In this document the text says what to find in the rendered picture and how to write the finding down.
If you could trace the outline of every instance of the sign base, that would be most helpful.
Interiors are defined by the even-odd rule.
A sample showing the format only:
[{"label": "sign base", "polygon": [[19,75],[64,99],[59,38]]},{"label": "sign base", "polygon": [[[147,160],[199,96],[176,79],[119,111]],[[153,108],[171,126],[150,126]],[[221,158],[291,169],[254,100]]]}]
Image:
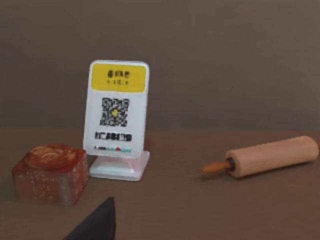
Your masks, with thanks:
[{"label": "sign base", "polygon": [[123,181],[139,181],[150,158],[143,151],[138,158],[98,156],[89,169],[90,177]]}]

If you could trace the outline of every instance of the brown table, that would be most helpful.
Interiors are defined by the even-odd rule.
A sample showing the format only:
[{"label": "brown table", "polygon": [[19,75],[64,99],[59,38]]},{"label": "brown table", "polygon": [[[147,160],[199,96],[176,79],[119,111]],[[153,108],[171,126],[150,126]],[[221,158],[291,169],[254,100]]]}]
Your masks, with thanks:
[{"label": "brown table", "polygon": [[0,129],[0,239],[59,240],[108,197],[115,197],[117,240],[318,240],[320,164],[241,180],[202,177],[228,149],[319,131],[149,131],[151,159],[140,182],[89,180],[74,207],[15,202],[10,170],[31,147],[82,146],[81,130]]}]

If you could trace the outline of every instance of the rolling pin cylinder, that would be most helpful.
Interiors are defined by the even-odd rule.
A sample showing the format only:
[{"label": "rolling pin cylinder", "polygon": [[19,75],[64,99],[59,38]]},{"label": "rolling pin cylinder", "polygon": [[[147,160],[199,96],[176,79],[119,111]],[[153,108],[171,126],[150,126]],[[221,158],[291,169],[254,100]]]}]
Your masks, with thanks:
[{"label": "rolling pin cylinder", "polygon": [[311,162],[318,158],[318,144],[309,136],[299,136],[257,146],[229,150],[225,159],[234,161],[235,178],[272,169]]}]

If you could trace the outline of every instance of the payment sign stand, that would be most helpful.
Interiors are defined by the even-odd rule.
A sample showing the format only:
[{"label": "payment sign stand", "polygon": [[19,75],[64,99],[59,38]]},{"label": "payment sign stand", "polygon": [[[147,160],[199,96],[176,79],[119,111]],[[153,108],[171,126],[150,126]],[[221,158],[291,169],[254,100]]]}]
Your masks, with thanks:
[{"label": "payment sign stand", "polygon": [[83,148],[97,156],[91,177],[139,181],[150,153],[144,151],[149,66],[96,60],[89,70]]}]

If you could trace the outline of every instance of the gray wall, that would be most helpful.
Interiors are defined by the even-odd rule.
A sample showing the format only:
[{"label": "gray wall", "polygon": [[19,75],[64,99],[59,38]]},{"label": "gray wall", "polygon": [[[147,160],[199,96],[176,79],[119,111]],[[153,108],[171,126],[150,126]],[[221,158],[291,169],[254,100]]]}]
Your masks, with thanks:
[{"label": "gray wall", "polygon": [[319,0],[1,0],[0,125],[82,128],[95,59],[150,65],[151,128],[320,126]]}]

